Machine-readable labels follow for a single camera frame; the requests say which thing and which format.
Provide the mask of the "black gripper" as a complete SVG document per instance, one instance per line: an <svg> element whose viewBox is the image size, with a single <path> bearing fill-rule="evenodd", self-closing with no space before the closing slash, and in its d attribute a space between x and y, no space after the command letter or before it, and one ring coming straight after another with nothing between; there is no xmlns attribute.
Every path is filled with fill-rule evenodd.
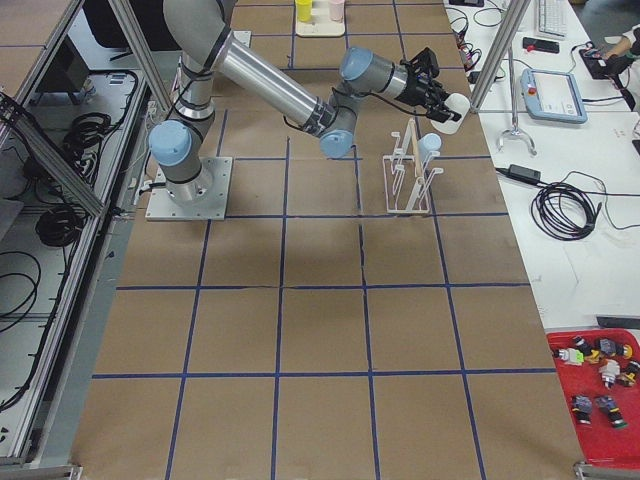
<svg viewBox="0 0 640 480"><path fill-rule="evenodd" d="M404 88L404 103L425 109L425 116L438 123L458 122L462 115L445 104L450 94L442 84L427 75L409 73Z"/></svg>

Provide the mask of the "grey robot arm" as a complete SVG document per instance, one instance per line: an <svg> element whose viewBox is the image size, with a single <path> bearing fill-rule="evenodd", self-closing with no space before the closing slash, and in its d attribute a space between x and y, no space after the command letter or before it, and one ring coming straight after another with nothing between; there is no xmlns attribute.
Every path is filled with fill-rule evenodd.
<svg viewBox="0 0 640 480"><path fill-rule="evenodd" d="M165 177L168 198L182 207L213 197L215 176L199 151L215 118L216 76L236 88L235 99L270 106L293 129L319 140L329 158L345 156L354 143L360 103L378 97L410 108L442 128L463 118L457 95L438 82L433 50L394 62L367 48L349 48L339 67L340 81L327 99L308 90L244 45L231 28L232 1L166 1L164 21L181 50L175 105L154 127L149 147Z"/></svg>

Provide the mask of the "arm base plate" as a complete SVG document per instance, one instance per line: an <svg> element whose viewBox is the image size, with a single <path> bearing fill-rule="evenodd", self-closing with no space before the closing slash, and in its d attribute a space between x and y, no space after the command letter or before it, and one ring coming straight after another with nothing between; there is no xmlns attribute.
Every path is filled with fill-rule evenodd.
<svg viewBox="0 0 640 480"><path fill-rule="evenodd" d="M200 175L189 183L166 180L158 167L156 182L165 186L150 193L146 219L149 221L223 221L232 178L232 157L201 158Z"/></svg>

